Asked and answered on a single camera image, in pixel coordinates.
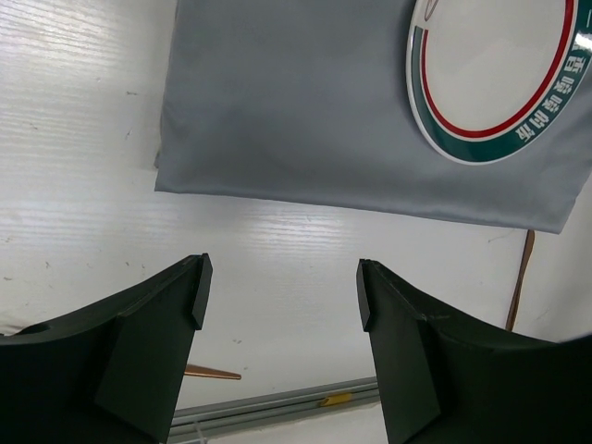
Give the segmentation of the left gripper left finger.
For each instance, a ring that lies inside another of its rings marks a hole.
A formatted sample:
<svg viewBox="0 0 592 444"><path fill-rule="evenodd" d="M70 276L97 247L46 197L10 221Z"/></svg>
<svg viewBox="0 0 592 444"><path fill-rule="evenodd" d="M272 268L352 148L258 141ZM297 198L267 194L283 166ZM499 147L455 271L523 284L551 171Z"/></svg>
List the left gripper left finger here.
<svg viewBox="0 0 592 444"><path fill-rule="evenodd" d="M191 255L1 339L5 443L164 443L213 267Z"/></svg>

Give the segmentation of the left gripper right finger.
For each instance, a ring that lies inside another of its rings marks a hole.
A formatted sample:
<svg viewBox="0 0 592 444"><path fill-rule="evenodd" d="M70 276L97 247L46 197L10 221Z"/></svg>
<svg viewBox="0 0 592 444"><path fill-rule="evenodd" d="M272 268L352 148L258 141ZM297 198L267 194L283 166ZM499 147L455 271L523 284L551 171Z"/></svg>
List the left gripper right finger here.
<svg viewBox="0 0 592 444"><path fill-rule="evenodd" d="M494 327L373 260L356 284L389 442L590 441L590 337Z"/></svg>

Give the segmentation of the copper fork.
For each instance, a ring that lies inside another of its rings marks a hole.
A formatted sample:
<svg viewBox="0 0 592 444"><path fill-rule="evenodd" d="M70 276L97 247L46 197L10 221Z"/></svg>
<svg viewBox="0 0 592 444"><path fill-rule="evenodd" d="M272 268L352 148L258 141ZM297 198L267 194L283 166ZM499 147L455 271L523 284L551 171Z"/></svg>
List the copper fork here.
<svg viewBox="0 0 592 444"><path fill-rule="evenodd" d="M185 367L184 375L201 378L241 380L240 374L195 364L187 364Z"/></svg>

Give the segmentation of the copper knife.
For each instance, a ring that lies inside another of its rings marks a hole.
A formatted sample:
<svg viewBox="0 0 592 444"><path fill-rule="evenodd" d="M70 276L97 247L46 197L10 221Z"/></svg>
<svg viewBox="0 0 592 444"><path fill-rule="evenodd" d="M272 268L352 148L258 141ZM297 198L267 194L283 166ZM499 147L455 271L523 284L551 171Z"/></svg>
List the copper knife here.
<svg viewBox="0 0 592 444"><path fill-rule="evenodd" d="M524 277L525 277L526 270L527 270L527 267L530 262L532 252L534 250L535 242L536 242L536 232L532 229L527 230L526 235L525 235L525 239L524 239L524 248L523 248L521 262L520 262L519 269L518 269L517 279L516 279L516 283L514 286L512 299L511 299L509 311L508 311L506 322L505 322L505 330L506 331L513 331L513 329L514 329L514 325L515 325L515 321L516 321L516 317L517 317L517 313L518 313L518 309L519 309L519 304L520 304L520 300L521 300L521 295L522 295Z"/></svg>

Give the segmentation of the white plate green red rim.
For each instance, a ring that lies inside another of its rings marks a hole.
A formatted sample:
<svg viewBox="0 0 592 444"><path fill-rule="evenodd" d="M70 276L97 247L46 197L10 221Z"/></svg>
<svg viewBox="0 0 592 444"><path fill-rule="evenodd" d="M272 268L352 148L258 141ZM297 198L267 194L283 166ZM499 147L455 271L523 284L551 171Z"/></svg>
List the white plate green red rim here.
<svg viewBox="0 0 592 444"><path fill-rule="evenodd" d="M440 155L487 165L542 140L591 67L588 1L418 1L406 83Z"/></svg>

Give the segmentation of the grey cloth napkin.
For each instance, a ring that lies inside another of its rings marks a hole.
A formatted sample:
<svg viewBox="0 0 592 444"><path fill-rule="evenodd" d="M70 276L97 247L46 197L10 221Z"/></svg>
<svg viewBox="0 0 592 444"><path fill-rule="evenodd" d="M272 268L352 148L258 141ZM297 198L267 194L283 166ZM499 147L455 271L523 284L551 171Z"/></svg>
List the grey cloth napkin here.
<svg viewBox="0 0 592 444"><path fill-rule="evenodd" d="M409 101L416 2L179 2L156 189L560 232L591 172L591 67L542 140L453 162Z"/></svg>

